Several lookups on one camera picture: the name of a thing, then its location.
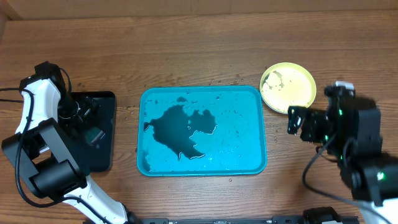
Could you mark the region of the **yellow-green plate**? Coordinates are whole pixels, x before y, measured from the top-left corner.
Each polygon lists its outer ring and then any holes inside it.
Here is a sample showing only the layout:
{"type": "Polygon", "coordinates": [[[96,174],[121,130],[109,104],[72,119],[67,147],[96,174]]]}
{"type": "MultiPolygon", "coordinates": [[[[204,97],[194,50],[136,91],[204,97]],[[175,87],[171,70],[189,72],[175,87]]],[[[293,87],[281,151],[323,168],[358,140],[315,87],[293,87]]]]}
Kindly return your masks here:
{"type": "Polygon", "coordinates": [[[262,74],[259,91],[269,108],[286,114],[290,106],[308,108],[316,98],[317,86],[308,70],[296,63],[281,62],[262,74]]]}

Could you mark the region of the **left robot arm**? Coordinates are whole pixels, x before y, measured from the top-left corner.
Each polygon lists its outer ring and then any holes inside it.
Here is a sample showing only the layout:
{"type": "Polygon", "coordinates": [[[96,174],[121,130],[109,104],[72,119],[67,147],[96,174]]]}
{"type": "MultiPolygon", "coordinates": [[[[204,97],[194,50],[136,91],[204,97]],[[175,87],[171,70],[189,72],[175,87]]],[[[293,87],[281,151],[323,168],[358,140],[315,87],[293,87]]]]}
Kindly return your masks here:
{"type": "Polygon", "coordinates": [[[21,80],[22,117],[1,149],[14,167],[20,196],[33,207],[66,203],[90,223],[139,223],[91,177],[110,170],[116,97],[110,91],[74,92],[67,72],[43,62],[21,80]]]}

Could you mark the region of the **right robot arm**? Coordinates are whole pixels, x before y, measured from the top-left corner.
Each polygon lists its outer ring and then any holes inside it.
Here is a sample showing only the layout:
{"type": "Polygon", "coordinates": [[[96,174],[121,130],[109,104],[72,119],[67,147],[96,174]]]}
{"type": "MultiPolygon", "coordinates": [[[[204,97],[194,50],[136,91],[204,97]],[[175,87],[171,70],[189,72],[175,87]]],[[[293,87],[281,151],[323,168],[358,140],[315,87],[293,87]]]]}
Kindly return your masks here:
{"type": "Polygon", "coordinates": [[[300,132],[301,140],[319,145],[302,174],[307,189],[358,207],[367,223],[397,223],[397,157],[382,151],[381,112],[374,100],[330,100],[325,111],[290,106],[288,117],[289,134],[300,132]],[[323,152],[336,157],[351,200],[307,182],[307,173],[323,152]]]}

